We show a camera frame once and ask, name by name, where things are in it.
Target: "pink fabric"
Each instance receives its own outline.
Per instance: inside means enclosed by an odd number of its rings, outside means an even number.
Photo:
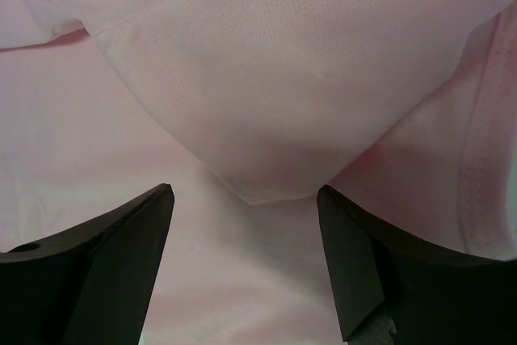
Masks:
[[[314,195],[517,256],[515,0],[0,0],[0,244],[160,182],[146,345],[340,343]]]

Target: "garment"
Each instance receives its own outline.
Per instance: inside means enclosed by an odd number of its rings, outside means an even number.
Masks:
[[[0,0],[0,244],[171,183],[146,345],[340,343],[326,183],[441,246],[517,256],[516,7]]]

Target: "textured knit fabric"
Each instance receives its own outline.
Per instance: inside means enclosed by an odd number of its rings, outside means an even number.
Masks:
[[[145,345],[337,345],[326,183],[517,256],[516,33],[515,0],[0,0],[2,250],[171,183]]]

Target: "pink cloth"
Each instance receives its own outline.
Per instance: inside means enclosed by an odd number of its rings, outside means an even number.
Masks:
[[[340,343],[313,198],[326,183],[426,240],[517,256],[515,0],[0,13],[2,250],[171,183],[146,345]]]

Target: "small hole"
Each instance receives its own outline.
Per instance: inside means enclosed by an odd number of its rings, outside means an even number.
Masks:
[[[37,250],[41,245],[36,242],[29,242],[28,244],[23,244],[22,246],[17,246],[10,252],[28,252],[30,250]]]

